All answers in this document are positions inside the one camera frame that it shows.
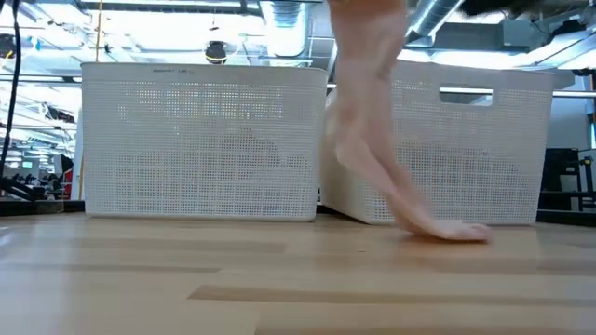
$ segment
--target wooden floor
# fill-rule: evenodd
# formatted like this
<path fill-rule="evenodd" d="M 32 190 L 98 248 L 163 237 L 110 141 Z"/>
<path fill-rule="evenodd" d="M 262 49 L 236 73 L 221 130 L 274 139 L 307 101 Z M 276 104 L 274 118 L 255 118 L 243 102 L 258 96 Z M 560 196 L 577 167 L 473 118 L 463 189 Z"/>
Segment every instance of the wooden floor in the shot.
<path fill-rule="evenodd" d="M 0 334 L 596 334 L 596 230 L 4 218 Z"/>

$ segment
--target perforated basket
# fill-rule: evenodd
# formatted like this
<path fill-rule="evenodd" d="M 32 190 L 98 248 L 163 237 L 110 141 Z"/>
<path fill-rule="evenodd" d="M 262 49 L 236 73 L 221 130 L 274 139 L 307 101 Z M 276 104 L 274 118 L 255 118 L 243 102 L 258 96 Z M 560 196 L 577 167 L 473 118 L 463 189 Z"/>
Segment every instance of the perforated basket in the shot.
<path fill-rule="evenodd" d="M 83 65 L 86 211 L 309 221 L 326 74 Z"/>
<path fill-rule="evenodd" d="M 393 78 L 397 158 L 412 172 L 434 216 L 534 222 L 552 76 L 400 62 Z M 443 102 L 440 87 L 490 88 L 492 105 Z M 384 198 L 340 166 L 326 141 L 322 147 L 322 203 L 367 223 L 391 223 Z"/>

